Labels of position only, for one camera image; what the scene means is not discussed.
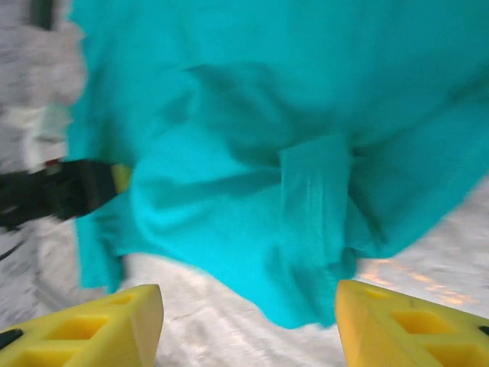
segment turquoise fabric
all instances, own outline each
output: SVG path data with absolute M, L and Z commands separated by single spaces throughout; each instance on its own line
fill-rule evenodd
M 489 168 L 489 3 L 75 0 L 68 159 L 134 168 L 76 221 L 82 286 L 195 265 L 286 328 L 397 254 Z

